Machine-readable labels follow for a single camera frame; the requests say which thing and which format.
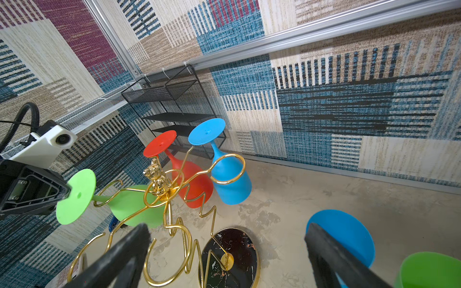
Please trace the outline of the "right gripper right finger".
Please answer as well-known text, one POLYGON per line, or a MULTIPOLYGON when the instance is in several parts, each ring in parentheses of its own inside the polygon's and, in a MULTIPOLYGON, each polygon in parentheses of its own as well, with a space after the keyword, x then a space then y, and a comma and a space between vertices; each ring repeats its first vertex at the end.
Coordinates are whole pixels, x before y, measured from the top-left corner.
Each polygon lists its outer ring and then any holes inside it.
POLYGON ((388 288, 390 285, 361 263, 319 224, 312 223, 304 238, 318 288, 388 288))

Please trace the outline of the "green wine glass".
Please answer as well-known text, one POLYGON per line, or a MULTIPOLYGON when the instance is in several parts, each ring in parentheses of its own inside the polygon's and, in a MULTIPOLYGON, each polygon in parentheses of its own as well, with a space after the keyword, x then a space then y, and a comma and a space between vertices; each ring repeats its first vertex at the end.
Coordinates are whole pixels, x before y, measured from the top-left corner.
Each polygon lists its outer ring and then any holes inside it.
POLYGON ((402 262, 395 288, 459 288, 461 261, 441 253, 418 252, 402 262))
POLYGON ((56 218, 62 225, 68 225, 79 219, 90 205, 102 207, 108 205, 119 221, 142 210, 127 220, 125 225, 135 227, 145 223, 149 228, 158 228, 163 223, 164 207, 149 208, 144 203, 146 185, 132 186, 119 191, 114 197, 95 194, 96 174, 91 169, 83 169, 68 181, 71 187, 68 198, 59 201, 56 206, 56 218))

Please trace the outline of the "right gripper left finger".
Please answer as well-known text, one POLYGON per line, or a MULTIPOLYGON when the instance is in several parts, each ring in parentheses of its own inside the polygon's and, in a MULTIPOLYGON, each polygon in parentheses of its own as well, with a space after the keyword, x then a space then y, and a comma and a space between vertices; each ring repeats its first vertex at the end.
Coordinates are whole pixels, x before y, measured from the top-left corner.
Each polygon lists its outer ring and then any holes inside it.
POLYGON ((146 224, 137 225, 66 288, 136 288, 150 244, 146 224))

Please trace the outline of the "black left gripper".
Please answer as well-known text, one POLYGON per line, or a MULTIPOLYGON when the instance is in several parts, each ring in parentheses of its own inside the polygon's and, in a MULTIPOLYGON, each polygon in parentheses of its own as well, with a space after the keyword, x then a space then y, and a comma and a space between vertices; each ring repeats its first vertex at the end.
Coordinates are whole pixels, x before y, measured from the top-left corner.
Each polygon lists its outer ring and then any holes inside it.
POLYGON ((70 192, 71 187, 56 172, 13 160, 1 160, 2 215, 47 216, 70 192))

